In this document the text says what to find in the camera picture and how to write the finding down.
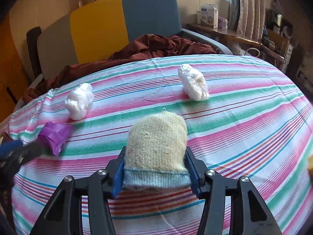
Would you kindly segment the purple pouch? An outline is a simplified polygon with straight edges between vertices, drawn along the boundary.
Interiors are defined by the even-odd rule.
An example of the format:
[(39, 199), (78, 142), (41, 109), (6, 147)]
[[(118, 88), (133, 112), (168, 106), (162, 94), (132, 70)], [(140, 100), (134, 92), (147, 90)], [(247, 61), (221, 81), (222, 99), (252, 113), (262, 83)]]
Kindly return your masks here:
[(59, 156), (63, 144), (73, 132), (73, 125), (47, 122), (37, 136), (37, 142)]

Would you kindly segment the small yellow sponge block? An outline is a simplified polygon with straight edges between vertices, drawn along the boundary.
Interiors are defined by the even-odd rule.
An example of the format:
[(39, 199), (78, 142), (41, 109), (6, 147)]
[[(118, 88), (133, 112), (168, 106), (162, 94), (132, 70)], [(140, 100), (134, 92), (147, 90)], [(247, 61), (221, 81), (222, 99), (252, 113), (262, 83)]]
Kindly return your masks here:
[(313, 178), (313, 155), (310, 155), (308, 157), (307, 171), (309, 173), (310, 178)]

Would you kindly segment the cream knitted sock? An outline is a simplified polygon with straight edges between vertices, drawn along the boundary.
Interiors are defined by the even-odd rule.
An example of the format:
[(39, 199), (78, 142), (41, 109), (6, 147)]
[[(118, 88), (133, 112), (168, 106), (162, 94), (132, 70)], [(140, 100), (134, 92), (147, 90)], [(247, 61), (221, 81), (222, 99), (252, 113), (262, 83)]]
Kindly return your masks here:
[(163, 111), (139, 119), (128, 134), (124, 187), (156, 192), (189, 187), (186, 148), (183, 117)]

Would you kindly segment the white plastic bundle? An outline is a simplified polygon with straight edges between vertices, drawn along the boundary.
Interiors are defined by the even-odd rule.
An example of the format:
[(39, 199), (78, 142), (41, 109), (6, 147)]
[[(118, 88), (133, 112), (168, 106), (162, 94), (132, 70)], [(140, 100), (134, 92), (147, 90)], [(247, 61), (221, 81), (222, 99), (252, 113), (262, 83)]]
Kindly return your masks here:
[(206, 80), (199, 70), (189, 64), (182, 64), (178, 68), (178, 76), (189, 98), (194, 101), (204, 101), (210, 98)]

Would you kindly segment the wooden wardrobe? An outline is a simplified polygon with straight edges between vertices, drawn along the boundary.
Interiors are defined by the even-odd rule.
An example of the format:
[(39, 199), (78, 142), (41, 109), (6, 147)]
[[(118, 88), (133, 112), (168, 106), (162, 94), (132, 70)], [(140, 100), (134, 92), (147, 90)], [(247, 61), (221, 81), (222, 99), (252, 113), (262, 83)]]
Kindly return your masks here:
[(17, 53), (8, 15), (1, 22), (0, 39), (1, 121), (3, 121), (13, 112), (17, 101), (28, 88), (30, 80)]

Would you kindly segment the striped bed cover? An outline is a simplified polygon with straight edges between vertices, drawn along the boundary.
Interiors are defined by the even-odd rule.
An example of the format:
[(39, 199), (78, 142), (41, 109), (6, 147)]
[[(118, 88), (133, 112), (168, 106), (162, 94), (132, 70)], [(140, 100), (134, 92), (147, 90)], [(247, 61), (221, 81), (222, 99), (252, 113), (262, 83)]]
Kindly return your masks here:
[[(199, 70), (210, 98), (194, 101), (178, 68)], [(182, 116), (196, 158), (225, 177), (251, 179), (283, 234), (296, 234), (312, 211), (307, 171), (312, 154), (312, 105), (273, 65), (255, 57), (189, 55), (127, 63), (48, 91), (14, 112), (6, 129), (27, 144), (45, 123), (69, 123), (64, 101), (82, 83), (92, 85), (93, 106), (59, 156), (45, 153), (15, 176), (12, 207), (18, 234), (29, 234), (61, 180), (105, 167), (127, 143), (141, 117), (167, 110)]]

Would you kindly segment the black rolled mat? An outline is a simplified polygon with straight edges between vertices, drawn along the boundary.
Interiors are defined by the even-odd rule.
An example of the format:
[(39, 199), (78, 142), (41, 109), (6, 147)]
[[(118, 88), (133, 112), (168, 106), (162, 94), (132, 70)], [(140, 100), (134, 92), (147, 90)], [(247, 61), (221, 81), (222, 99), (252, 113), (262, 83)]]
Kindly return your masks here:
[(38, 37), (41, 35), (41, 33), (41, 27), (35, 27), (30, 29), (26, 34), (28, 54), (30, 58), (32, 72), (35, 78), (42, 73), (37, 48)]

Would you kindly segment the grey yellow blue headboard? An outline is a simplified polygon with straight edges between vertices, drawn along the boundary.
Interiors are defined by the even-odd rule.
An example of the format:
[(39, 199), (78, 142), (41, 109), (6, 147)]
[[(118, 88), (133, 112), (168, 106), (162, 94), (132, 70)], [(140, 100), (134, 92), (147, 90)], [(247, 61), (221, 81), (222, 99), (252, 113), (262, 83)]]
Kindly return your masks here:
[(177, 0), (98, 0), (66, 14), (38, 37), (45, 79), (67, 65), (109, 58), (144, 34), (181, 32)]

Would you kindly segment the dark red blanket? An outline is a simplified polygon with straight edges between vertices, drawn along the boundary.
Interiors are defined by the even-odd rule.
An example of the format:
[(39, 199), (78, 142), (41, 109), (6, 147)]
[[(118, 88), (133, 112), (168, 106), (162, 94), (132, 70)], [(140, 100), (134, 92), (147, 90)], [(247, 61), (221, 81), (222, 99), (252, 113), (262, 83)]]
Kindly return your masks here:
[(25, 90), (22, 101), (29, 103), (50, 89), (59, 88), (84, 76), (118, 65), (157, 57), (199, 54), (216, 54), (216, 50), (210, 44), (194, 42), (176, 35), (165, 37), (144, 34), (106, 60), (67, 65), (55, 78), (42, 80), (35, 88)]

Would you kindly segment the stereo shelf clutter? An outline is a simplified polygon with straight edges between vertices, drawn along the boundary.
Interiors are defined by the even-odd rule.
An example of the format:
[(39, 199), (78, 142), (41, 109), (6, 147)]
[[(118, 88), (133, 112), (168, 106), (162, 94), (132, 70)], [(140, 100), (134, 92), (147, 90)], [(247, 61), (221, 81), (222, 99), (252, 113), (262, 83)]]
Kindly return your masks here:
[(291, 38), (293, 26), (282, 14), (274, 9), (268, 9), (263, 28), (262, 44), (268, 49), (274, 65), (283, 73), (286, 72), (293, 51)]

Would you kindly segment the wooden side desk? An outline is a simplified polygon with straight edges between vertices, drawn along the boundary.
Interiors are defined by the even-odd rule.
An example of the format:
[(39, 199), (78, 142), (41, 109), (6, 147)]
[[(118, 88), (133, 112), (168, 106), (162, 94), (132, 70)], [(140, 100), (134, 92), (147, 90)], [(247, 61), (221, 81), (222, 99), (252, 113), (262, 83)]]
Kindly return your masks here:
[(277, 62), (283, 63), (285, 61), (285, 58), (283, 56), (277, 54), (268, 47), (264, 46), (260, 41), (248, 38), (244, 34), (239, 34), (232, 30), (218, 29), (200, 24), (187, 24), (187, 27), (191, 31), (199, 32), (201, 34), (211, 34), (213, 36), (219, 37), (220, 39), (223, 39), (226, 42), (235, 41), (238, 43), (251, 45), (255, 48), (259, 48), (259, 50), (265, 52), (273, 59), (275, 59)]

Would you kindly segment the pink curtain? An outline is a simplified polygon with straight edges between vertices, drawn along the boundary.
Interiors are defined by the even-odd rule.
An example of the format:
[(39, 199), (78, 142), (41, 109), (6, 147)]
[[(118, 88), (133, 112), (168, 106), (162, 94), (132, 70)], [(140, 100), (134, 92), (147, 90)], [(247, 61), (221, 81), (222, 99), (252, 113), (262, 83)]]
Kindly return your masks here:
[(260, 41), (265, 21), (265, 0), (240, 0), (237, 33)]

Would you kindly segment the white appliance box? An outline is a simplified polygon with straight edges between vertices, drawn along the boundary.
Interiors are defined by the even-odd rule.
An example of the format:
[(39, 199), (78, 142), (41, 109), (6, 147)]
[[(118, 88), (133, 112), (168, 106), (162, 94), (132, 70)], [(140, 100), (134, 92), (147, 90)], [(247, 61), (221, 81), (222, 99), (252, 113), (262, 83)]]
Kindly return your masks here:
[(218, 8), (215, 4), (203, 4), (197, 14), (197, 23), (208, 27), (218, 27)]

